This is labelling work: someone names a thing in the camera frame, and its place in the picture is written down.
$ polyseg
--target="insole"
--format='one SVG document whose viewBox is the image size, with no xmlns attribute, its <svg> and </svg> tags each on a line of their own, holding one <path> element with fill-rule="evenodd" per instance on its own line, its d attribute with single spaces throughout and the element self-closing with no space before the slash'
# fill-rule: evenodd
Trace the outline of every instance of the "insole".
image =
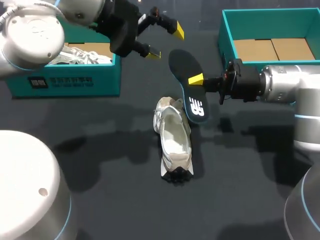
<svg viewBox="0 0 320 240">
<path fill-rule="evenodd" d="M 189 85 L 189 78 L 203 73 L 203 70 L 189 52 L 176 49 L 169 54 L 169 67 L 183 90 L 183 102 L 188 119 L 200 124 L 209 118 L 209 105 L 202 85 Z"/>
</svg>

